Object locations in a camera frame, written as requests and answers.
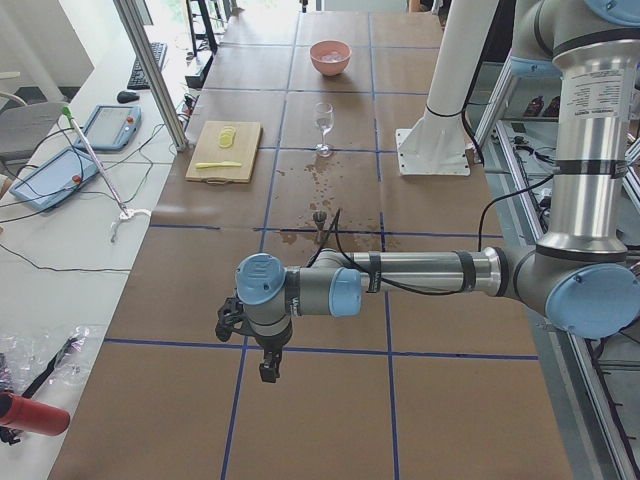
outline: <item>blue tablet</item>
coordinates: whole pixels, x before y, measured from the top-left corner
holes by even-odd
[[[82,131],[96,152],[122,150],[138,131],[142,110],[138,105],[98,105]],[[73,144],[84,149],[80,139]]]
[[[14,180],[9,193],[36,210],[47,210],[77,191],[96,173],[98,167],[89,155],[67,147],[25,178]]]

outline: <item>chair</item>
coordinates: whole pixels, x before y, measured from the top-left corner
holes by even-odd
[[[0,79],[20,75],[18,72],[0,73]],[[13,100],[19,106],[0,113],[0,160],[14,163],[29,159],[38,142],[49,134],[61,115],[65,102],[27,104],[22,98],[0,91],[0,97]]]

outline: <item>wine glass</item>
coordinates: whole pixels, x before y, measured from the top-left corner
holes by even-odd
[[[329,157],[333,153],[331,145],[325,141],[325,135],[333,128],[333,106],[330,103],[318,103],[313,109],[316,127],[322,132],[322,143],[316,145],[316,153],[321,157]]]

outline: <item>pink bowl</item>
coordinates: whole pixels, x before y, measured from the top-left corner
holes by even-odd
[[[312,46],[309,55],[316,70],[332,77],[347,68],[351,58],[351,47],[337,40],[325,40]]]

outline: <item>yellow knife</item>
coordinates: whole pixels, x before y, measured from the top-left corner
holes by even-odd
[[[215,167],[241,167],[240,162],[213,162],[213,163],[196,163],[196,168],[215,168]]]

